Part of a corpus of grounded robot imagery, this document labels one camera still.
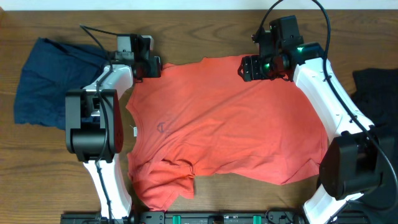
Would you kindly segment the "red orange t-shirt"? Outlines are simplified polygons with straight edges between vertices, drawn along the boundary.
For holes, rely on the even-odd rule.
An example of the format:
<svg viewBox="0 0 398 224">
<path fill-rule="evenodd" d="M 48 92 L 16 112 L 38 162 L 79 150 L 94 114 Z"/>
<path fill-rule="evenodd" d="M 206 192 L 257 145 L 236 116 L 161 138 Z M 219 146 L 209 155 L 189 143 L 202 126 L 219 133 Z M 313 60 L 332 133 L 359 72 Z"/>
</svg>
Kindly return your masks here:
<svg viewBox="0 0 398 224">
<path fill-rule="evenodd" d="M 167 64 L 159 78 L 134 86 L 128 175 L 150 210 L 192 199 L 197 176 L 284 185 L 318 174 L 328 136 L 307 97 L 281 79 L 245 82 L 240 63 L 230 56 Z"/>
</svg>

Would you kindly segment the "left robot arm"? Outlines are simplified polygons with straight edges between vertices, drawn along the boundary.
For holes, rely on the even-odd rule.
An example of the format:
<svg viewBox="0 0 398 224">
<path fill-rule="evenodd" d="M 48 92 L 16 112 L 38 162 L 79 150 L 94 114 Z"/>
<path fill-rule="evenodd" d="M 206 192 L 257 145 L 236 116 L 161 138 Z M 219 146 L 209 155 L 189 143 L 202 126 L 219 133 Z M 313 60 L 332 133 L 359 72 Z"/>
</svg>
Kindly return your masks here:
<svg viewBox="0 0 398 224">
<path fill-rule="evenodd" d="M 150 35 L 118 34 L 101 75 L 67 91 L 66 145 L 91 175 L 101 210 L 97 215 L 64 215 L 62 223 L 130 223 L 132 198 L 126 190 L 119 154 L 124 134 L 119 99 L 136 81 L 159 78 L 162 64 Z"/>
</svg>

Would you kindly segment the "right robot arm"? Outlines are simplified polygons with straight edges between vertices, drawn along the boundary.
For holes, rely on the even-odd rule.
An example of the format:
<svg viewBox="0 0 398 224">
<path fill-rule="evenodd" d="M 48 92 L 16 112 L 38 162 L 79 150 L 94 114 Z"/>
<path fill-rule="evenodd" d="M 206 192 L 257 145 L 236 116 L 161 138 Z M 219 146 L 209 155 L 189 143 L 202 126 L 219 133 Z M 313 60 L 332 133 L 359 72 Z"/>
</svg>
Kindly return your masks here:
<svg viewBox="0 0 398 224">
<path fill-rule="evenodd" d="M 242 59 L 239 75 L 247 82 L 278 78 L 293 82 L 308 98 L 330 141 L 319 167 L 319 186 L 295 222 L 373 222 L 377 213 L 392 210 L 392 205 L 365 205 L 360 213 L 348 210 L 378 190 L 397 196 L 390 161 L 395 140 L 353 103 L 334 74 L 326 49 L 304 41 L 295 16 L 273 20 L 268 29 L 258 28 L 252 40 L 259 53 Z"/>
</svg>

